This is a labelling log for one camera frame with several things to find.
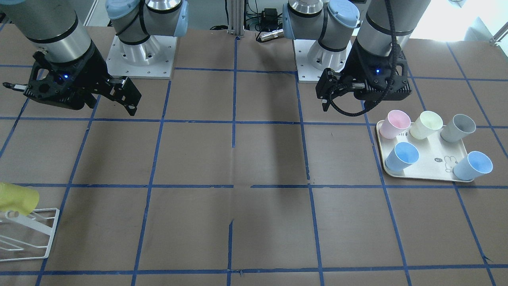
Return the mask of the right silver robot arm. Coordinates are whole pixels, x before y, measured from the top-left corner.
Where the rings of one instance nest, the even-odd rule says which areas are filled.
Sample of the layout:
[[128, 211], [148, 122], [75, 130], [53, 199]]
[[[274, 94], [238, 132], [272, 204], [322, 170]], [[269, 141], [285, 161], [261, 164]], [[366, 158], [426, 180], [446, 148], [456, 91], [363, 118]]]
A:
[[[122, 105], [134, 116], [141, 93], [127, 76], [114, 77], [78, 14], [66, 0], [2, 0], [1, 11], [37, 48], [27, 84], [4, 87], [30, 100], [60, 108], [94, 108], [96, 95]], [[145, 65], [160, 57], [156, 36], [187, 33], [186, 0], [108, 0], [106, 11], [128, 63]]]

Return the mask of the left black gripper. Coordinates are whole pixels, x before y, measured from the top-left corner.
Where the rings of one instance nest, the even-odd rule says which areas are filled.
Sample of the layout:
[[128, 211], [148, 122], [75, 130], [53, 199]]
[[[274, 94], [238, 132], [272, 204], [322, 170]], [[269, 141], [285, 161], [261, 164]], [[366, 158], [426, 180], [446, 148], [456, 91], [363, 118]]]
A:
[[327, 112], [330, 107], [345, 112], [334, 99], [352, 92], [365, 102], [362, 112], [369, 112], [381, 101], [397, 100], [397, 42], [389, 44], [388, 56], [377, 56], [354, 40], [342, 71], [325, 68], [316, 85], [316, 97]]

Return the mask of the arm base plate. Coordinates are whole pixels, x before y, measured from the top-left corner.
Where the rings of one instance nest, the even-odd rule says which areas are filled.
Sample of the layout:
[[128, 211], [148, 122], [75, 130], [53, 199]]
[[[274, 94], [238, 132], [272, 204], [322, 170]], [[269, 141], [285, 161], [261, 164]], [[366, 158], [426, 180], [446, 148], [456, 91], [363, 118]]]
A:
[[339, 52], [323, 49], [317, 40], [297, 39], [293, 45], [299, 83], [317, 83], [325, 68], [341, 72], [352, 49], [351, 41]]
[[127, 45], [115, 36], [105, 61], [113, 77], [170, 79], [178, 38], [152, 35], [144, 43]]

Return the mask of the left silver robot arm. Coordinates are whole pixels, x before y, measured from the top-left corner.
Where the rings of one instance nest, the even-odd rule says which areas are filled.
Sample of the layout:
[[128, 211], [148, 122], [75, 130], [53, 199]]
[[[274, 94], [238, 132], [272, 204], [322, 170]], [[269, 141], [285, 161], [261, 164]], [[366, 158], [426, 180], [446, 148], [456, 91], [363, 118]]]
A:
[[412, 89], [403, 47], [430, 1], [372, 0], [361, 18], [349, 0], [289, 0], [285, 37], [314, 40], [311, 60], [322, 70], [316, 97], [346, 116], [360, 116], [381, 101], [400, 101]]

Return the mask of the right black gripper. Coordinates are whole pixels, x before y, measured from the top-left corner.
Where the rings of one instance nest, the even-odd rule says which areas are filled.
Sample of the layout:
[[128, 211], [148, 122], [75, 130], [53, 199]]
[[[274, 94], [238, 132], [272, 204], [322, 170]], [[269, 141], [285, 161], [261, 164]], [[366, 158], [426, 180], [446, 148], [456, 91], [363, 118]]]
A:
[[36, 60], [23, 95], [41, 104], [80, 110], [94, 108], [94, 94], [121, 104], [135, 116], [141, 93], [127, 77], [112, 78], [94, 43], [80, 58], [67, 63], [50, 62], [42, 51], [33, 54]]

